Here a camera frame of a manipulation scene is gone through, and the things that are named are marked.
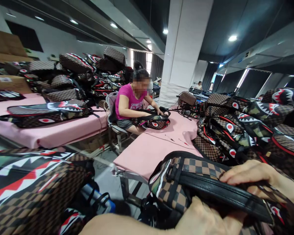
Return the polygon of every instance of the pink t-shirt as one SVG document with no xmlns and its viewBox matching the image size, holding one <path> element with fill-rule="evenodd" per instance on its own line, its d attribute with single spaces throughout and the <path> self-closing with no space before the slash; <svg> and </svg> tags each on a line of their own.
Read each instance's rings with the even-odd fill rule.
<svg viewBox="0 0 294 235">
<path fill-rule="evenodd" d="M 119 101 L 120 101 L 120 95 L 125 95 L 128 97 L 128 108 L 132 110 L 142 109 L 143 108 L 143 99 L 148 94 L 148 91 L 145 91 L 142 93 L 141 97 L 139 99 L 136 99 L 135 95 L 133 94 L 133 89 L 131 87 L 131 84 L 126 84 L 122 86 L 118 92 L 117 100 L 115 101 L 115 111 L 117 113 L 117 119 L 131 119 L 129 117 L 122 117 L 119 113 Z"/>
</svg>

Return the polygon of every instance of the gray shorts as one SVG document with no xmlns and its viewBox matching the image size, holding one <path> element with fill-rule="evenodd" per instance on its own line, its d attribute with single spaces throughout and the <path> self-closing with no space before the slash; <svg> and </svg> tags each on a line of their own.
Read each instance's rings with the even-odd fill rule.
<svg viewBox="0 0 294 235">
<path fill-rule="evenodd" d="M 117 121 L 118 127 L 121 127 L 124 130 L 129 129 L 131 126 L 133 126 L 132 120 L 129 119 L 121 119 Z"/>
</svg>

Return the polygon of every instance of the woman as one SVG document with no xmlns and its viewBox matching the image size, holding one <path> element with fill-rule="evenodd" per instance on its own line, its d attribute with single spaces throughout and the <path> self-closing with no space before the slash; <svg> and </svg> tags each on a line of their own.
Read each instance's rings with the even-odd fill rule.
<svg viewBox="0 0 294 235">
<path fill-rule="evenodd" d="M 131 118 L 145 117 L 150 114 L 136 111 L 143 108 L 143 100 L 146 100 L 159 115 L 163 115 L 158 105 L 148 95 L 150 86 L 150 77 L 147 70 L 135 61 L 134 62 L 133 82 L 122 86 L 118 92 L 115 102 L 115 111 L 117 114 L 117 125 L 128 132 L 140 135 L 145 129 L 141 126 L 134 126 Z"/>
</svg>

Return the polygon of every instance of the metal chair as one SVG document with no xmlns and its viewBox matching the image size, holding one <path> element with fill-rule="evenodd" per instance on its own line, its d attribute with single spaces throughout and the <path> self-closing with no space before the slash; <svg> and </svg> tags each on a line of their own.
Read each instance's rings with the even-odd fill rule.
<svg viewBox="0 0 294 235">
<path fill-rule="evenodd" d="M 115 105 L 115 101 L 117 99 L 118 96 L 118 92 L 112 92 L 109 95 L 107 95 L 106 97 L 106 101 L 109 107 L 109 116 L 108 116 L 108 134 L 109 134 L 109 145 L 112 149 L 112 146 L 114 148 L 116 148 L 119 151 L 119 154 L 122 153 L 123 151 L 123 147 L 122 147 L 122 142 L 124 142 L 125 140 L 127 140 L 128 138 L 125 138 L 122 140 L 121 135 L 122 134 L 126 134 L 127 136 L 130 134 L 129 132 L 127 132 L 126 130 L 122 129 L 121 127 L 118 127 L 115 123 L 113 123 L 113 119 L 115 119 L 114 115 L 115 113 L 113 113 L 113 109 L 114 109 L 114 105 Z M 118 143 L 115 144 L 112 141 L 112 131 L 114 131 L 117 134 L 117 140 Z"/>
</svg>

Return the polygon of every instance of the pink table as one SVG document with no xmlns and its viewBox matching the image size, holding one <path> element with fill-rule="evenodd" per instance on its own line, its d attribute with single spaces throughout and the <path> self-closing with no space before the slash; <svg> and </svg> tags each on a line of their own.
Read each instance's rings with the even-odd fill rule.
<svg viewBox="0 0 294 235">
<path fill-rule="evenodd" d="M 167 128 L 147 129 L 113 161 L 114 172 L 120 176 L 123 197 L 129 203 L 140 205 L 140 199 L 129 193 L 128 179 L 139 181 L 138 187 L 141 183 L 147 183 L 158 163 L 167 154 L 187 151 L 202 157 L 191 142 L 197 136 L 198 120 L 189 120 L 178 112 L 171 112 L 169 119 L 171 123 Z"/>
<path fill-rule="evenodd" d="M 45 103 L 38 94 L 26 94 L 27 99 L 0 102 L 0 116 L 6 115 L 7 107 Z M 90 115 L 45 127 L 22 129 L 10 122 L 0 121 L 0 135 L 28 148 L 54 148 L 96 135 L 107 128 L 106 112 L 96 112 L 100 118 Z"/>
</svg>

